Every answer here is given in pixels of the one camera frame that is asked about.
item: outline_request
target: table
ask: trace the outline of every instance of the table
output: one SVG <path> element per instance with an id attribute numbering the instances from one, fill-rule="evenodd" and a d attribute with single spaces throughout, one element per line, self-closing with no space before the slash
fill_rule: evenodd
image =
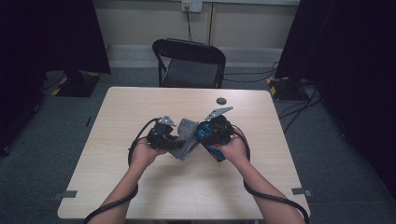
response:
<path id="1" fill-rule="evenodd" d="M 227 104 L 218 105 L 219 97 Z M 309 213 L 305 196 L 291 192 L 301 183 L 269 92 L 113 87 L 67 188 L 77 191 L 76 198 L 63 198 L 58 216 L 85 218 L 103 202 L 128 169 L 128 147 L 150 119 L 169 115 L 176 123 L 183 118 L 203 121 L 213 109 L 225 106 L 233 106 L 224 115 L 247 136 L 251 163 Z M 199 145 L 185 161 L 167 153 L 150 165 L 131 201 L 127 219 L 131 218 L 227 220 L 262 215 L 233 165 L 216 162 Z"/>

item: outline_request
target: black chair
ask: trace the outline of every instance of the black chair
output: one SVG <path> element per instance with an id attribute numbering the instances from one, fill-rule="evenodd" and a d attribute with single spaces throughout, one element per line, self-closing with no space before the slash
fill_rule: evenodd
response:
<path id="1" fill-rule="evenodd" d="M 152 49 L 158 59 L 160 87 L 221 88 L 226 59 L 219 49 L 171 38 L 155 41 Z M 168 67 L 162 57 L 171 59 Z"/>

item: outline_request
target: person's right arm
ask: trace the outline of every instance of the person's right arm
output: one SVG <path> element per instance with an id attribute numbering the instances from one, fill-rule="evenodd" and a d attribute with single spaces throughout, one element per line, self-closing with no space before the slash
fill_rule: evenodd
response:
<path id="1" fill-rule="evenodd" d="M 259 193 L 270 194 L 281 198 L 286 196 L 266 180 L 250 163 L 247 158 L 245 144 L 238 135 L 234 135 L 226 146 L 214 146 L 220 150 L 224 157 L 230 161 L 251 189 Z M 288 204 L 278 203 L 253 196 L 262 212 L 265 222 L 272 223 L 304 223 L 298 210 Z"/>

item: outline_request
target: person's left hand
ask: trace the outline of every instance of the person's left hand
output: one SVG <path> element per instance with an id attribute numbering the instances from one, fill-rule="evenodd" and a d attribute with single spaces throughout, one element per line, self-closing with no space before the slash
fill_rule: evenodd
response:
<path id="1" fill-rule="evenodd" d="M 131 158 L 131 165 L 140 165 L 143 168 L 147 168 L 150 166 L 157 156 L 165 154 L 167 150 L 164 149 L 154 149 L 149 146 L 148 140 L 146 138 L 142 138 L 137 142 L 136 147 L 134 148 L 134 153 Z"/>

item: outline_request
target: person's right hand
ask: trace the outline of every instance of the person's right hand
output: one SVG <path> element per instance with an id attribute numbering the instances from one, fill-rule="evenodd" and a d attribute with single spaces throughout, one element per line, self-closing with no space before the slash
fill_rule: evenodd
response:
<path id="1" fill-rule="evenodd" d="M 234 128 L 234 131 L 243 136 L 242 132 L 238 129 Z M 236 165 L 239 162 L 248 161 L 244 141 L 236 133 L 227 145 L 214 145 L 212 147 L 220 150 L 224 154 L 224 157 L 233 165 Z"/>

